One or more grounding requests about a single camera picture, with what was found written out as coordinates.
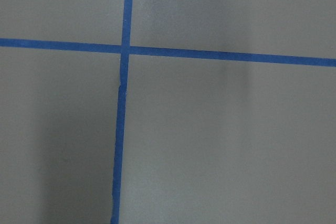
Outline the brown paper table cover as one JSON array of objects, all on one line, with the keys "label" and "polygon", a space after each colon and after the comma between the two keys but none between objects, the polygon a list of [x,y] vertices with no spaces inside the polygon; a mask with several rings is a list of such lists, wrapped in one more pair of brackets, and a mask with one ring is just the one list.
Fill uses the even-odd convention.
[{"label": "brown paper table cover", "polygon": [[335,223],[335,0],[1,0],[1,223]]}]

